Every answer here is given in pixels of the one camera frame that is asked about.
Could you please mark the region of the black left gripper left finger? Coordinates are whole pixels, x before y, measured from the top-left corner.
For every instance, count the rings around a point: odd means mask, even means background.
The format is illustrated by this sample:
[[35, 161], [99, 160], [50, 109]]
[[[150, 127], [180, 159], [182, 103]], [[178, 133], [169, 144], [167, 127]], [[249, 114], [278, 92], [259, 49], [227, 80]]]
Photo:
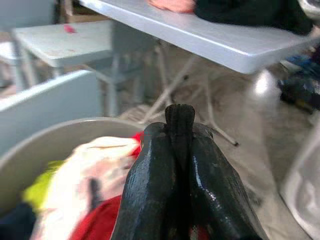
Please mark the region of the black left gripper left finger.
[[185, 240], [179, 157], [186, 157], [187, 106], [165, 109], [166, 122], [149, 124], [141, 152], [129, 170], [112, 240]]

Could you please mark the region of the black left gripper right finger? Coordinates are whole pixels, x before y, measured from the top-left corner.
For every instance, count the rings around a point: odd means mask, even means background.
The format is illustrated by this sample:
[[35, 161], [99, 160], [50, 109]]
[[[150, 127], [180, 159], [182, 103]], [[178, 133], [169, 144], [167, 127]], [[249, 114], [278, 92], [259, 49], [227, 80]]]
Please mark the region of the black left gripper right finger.
[[266, 240], [238, 172], [214, 141], [210, 128], [197, 123], [195, 110], [183, 104], [192, 134], [189, 150], [189, 192], [200, 240]]

